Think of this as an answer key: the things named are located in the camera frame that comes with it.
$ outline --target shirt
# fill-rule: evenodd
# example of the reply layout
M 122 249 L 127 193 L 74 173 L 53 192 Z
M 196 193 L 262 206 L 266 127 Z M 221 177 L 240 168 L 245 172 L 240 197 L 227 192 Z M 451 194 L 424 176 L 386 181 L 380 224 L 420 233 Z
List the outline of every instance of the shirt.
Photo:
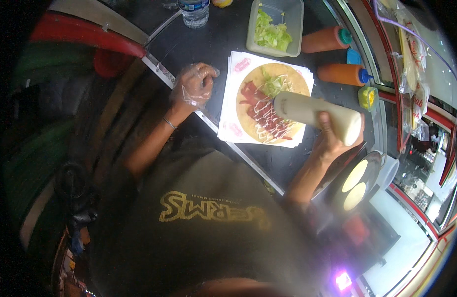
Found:
M 214 150 L 180 151 L 138 192 L 128 172 L 106 188 L 90 249 L 104 296 L 168 296 L 200 282 L 248 277 L 314 296 L 327 260 L 244 164 Z

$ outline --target person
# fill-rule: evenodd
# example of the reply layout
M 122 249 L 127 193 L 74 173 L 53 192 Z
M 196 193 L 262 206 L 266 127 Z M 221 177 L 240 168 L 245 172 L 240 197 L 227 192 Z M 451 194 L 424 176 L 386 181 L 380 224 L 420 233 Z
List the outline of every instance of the person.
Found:
M 251 169 L 219 151 L 158 158 L 175 128 L 210 98 L 216 76 L 202 63 L 180 74 L 172 107 L 106 188 L 90 250 L 102 296 L 314 296 L 326 283 L 329 258 L 284 209 L 309 205 L 329 165 L 351 148 L 336 138 L 327 113 L 283 205 Z M 362 140 L 361 132 L 353 146 Z

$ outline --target hand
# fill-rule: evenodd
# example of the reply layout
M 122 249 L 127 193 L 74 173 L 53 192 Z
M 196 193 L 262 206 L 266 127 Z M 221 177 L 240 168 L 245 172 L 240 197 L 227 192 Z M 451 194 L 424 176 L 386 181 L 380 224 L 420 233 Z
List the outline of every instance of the hand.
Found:
M 331 164 L 337 157 L 361 144 L 364 140 L 364 114 L 361 113 L 362 126 L 359 137 L 352 146 L 345 146 L 332 130 L 331 118 L 327 112 L 318 114 L 321 135 L 315 141 L 311 156 L 319 158 L 323 163 Z
M 168 116 L 173 125 L 179 125 L 193 111 L 203 107 L 212 94 L 213 77 L 220 71 L 204 63 L 197 63 L 183 69 L 172 89 L 172 107 Z

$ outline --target blue lid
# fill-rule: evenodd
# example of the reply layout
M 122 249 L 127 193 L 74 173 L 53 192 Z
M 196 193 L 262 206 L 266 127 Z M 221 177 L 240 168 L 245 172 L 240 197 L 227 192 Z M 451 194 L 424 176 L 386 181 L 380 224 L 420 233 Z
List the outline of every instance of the blue lid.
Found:
M 362 64 L 361 55 L 359 55 L 359 53 L 353 49 L 348 49 L 347 50 L 347 63 L 354 64 L 354 65 L 361 65 Z
M 374 78 L 372 75 L 369 75 L 369 73 L 367 72 L 367 70 L 365 69 L 361 69 L 359 70 L 359 80 L 361 81 L 361 83 L 365 84 L 366 82 L 368 82 L 371 78 Z

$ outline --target white paper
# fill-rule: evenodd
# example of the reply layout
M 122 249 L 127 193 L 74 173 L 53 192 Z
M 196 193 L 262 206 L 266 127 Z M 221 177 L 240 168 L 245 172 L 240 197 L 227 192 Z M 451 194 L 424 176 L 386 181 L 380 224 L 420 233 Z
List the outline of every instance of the white paper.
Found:
M 306 80 L 310 94 L 313 90 L 313 73 L 308 68 L 267 59 L 249 53 L 232 51 L 228 58 L 228 73 L 225 84 L 224 99 L 222 102 L 222 112 L 220 115 L 218 138 L 223 141 L 233 143 L 262 144 L 248 135 L 242 128 L 238 120 L 236 110 L 237 93 L 245 77 L 255 68 L 268 64 L 280 63 L 291 66 Z M 279 144 L 267 144 L 269 146 L 283 146 L 294 148 L 303 141 L 305 125 L 296 133 L 292 140 L 286 140 Z

